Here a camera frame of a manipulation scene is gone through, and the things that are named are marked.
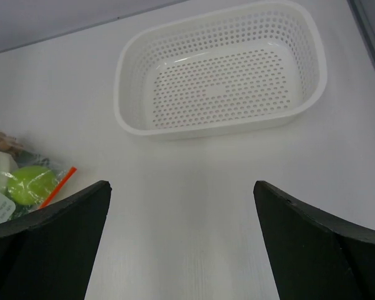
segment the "basket bottom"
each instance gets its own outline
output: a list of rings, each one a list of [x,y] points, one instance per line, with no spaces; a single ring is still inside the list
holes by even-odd
[[[147,75],[144,107],[149,129],[222,123],[299,106],[293,55],[274,42],[174,57]]]

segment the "orange strip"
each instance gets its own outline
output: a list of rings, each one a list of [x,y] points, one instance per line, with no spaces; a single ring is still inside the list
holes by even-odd
[[[50,202],[53,200],[53,198],[56,197],[56,195],[58,194],[58,192],[60,191],[60,189],[65,185],[65,183],[68,181],[68,179],[71,178],[71,176],[76,172],[76,170],[77,169],[75,167],[72,167],[71,169],[69,169],[68,173],[59,182],[59,184],[56,186],[56,188],[54,189],[54,191],[51,192],[51,194],[49,195],[49,197],[47,197],[47,199],[44,200],[44,202],[40,205],[39,209],[45,208],[47,205],[50,204]]]

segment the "white table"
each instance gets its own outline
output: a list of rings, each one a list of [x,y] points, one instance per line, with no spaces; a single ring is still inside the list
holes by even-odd
[[[0,129],[79,167],[63,195],[112,184],[86,299],[277,299],[257,180],[375,229],[375,72],[345,0],[297,0],[321,33],[329,81],[291,124],[174,142],[118,126],[113,79],[131,37],[246,2],[191,0],[0,54]]]

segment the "perforated basket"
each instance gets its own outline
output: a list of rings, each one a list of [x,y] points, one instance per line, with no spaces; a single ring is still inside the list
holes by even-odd
[[[124,48],[114,101],[127,131],[165,139],[286,124],[327,80],[310,14],[257,2],[142,32]]]

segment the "basket rim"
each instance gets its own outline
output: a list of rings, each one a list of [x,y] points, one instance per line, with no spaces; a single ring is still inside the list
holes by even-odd
[[[304,20],[306,21],[308,28],[312,34],[312,38],[314,39],[315,44],[315,50],[316,55],[318,58],[318,69],[319,69],[319,82],[317,84],[316,90],[313,92],[313,94],[309,97],[309,99],[305,102],[303,102],[300,106],[295,107],[294,109],[290,109],[288,111],[278,112],[275,114],[268,114],[265,116],[256,116],[252,118],[247,119],[238,119],[238,120],[232,120],[232,121],[221,121],[217,123],[209,123],[209,124],[200,124],[200,125],[193,125],[193,126],[186,126],[186,127],[177,127],[177,128],[164,128],[164,129],[137,129],[132,126],[130,126],[121,116],[120,107],[119,107],[119,82],[121,78],[121,71],[124,64],[124,57],[126,55],[126,52],[130,48],[130,46],[141,36],[150,33],[152,31],[157,31],[158,29],[162,28],[168,28],[169,26],[173,26],[176,24],[185,23],[188,21],[193,21],[197,19],[203,19],[206,17],[214,16],[221,13],[227,13],[230,11],[237,11],[242,10],[245,8],[251,8],[253,6],[263,5],[263,4],[282,4],[285,6],[289,6],[297,11],[299,11]],[[203,130],[203,129],[212,129],[212,128],[227,128],[229,126],[237,126],[242,124],[250,124],[250,123],[259,123],[262,121],[270,121],[270,120],[277,120],[277,119],[284,119],[288,117],[294,117],[305,110],[309,109],[312,105],[314,105],[315,102],[319,100],[319,98],[322,96],[323,92],[326,88],[326,83],[328,81],[328,71],[326,66],[326,57],[325,57],[325,50],[324,45],[321,40],[321,36],[318,31],[318,27],[316,26],[316,23],[313,19],[313,17],[310,15],[308,10],[304,8],[302,5],[292,2],[290,0],[262,0],[255,3],[250,4],[243,4],[238,6],[233,6],[226,9],[218,9],[213,12],[207,12],[205,14],[198,14],[193,17],[187,17],[184,19],[180,19],[173,22],[168,22],[166,24],[162,24],[159,26],[150,27],[148,29],[145,29],[132,37],[127,44],[124,46],[124,48],[121,51],[121,54],[119,56],[118,62],[117,62],[117,68],[116,68],[116,74],[115,74],[115,81],[114,81],[114,92],[113,92],[113,98],[114,98],[114,112],[115,117],[117,119],[117,122],[119,125],[126,130],[127,132],[137,135],[137,136],[155,136],[160,134],[171,134],[171,133],[183,133],[183,132],[190,132],[190,131],[196,131],[196,130]]]

